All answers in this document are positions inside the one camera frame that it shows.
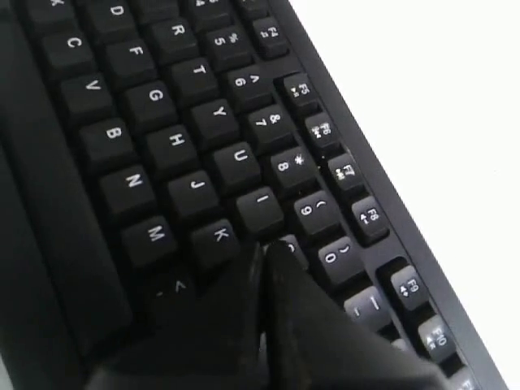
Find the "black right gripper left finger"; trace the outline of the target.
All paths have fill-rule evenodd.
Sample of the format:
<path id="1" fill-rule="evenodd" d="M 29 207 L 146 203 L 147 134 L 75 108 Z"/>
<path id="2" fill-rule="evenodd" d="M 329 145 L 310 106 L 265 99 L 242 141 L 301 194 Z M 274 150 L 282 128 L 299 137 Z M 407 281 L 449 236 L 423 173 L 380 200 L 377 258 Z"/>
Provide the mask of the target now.
<path id="1" fill-rule="evenodd" d="M 262 389 L 264 253 L 244 245 L 207 293 L 98 366 L 89 389 Z"/>

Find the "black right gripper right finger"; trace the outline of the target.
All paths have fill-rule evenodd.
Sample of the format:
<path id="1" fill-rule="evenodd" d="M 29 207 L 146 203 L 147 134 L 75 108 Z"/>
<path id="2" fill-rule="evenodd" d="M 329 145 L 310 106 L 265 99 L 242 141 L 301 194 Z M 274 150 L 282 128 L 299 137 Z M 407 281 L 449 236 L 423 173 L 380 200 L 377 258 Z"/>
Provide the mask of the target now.
<path id="1" fill-rule="evenodd" d="M 356 324 L 283 241 L 265 253 L 266 338 L 274 389 L 445 389 L 428 360 Z"/>

